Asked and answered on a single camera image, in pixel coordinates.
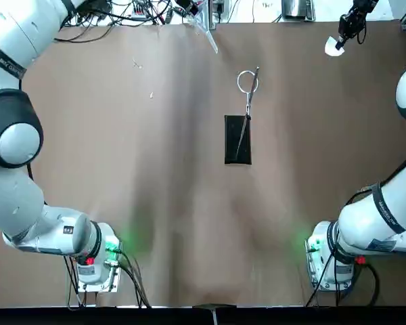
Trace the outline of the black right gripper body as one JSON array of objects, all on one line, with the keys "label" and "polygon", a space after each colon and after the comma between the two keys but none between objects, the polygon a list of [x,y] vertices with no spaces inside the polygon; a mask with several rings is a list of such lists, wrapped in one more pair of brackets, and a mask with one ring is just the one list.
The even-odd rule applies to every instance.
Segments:
[{"label": "black right gripper body", "polygon": [[372,13],[377,0],[353,0],[353,5],[347,14],[342,14],[338,32],[341,37],[354,37],[364,29],[366,17]]}]

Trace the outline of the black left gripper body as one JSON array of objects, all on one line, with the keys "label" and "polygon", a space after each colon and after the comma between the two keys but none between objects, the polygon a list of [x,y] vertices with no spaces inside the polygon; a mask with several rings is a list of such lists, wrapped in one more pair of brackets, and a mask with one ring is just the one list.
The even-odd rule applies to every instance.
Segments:
[{"label": "black left gripper body", "polygon": [[199,13],[198,4],[193,0],[175,0],[175,3],[184,9],[186,14],[195,16]]}]

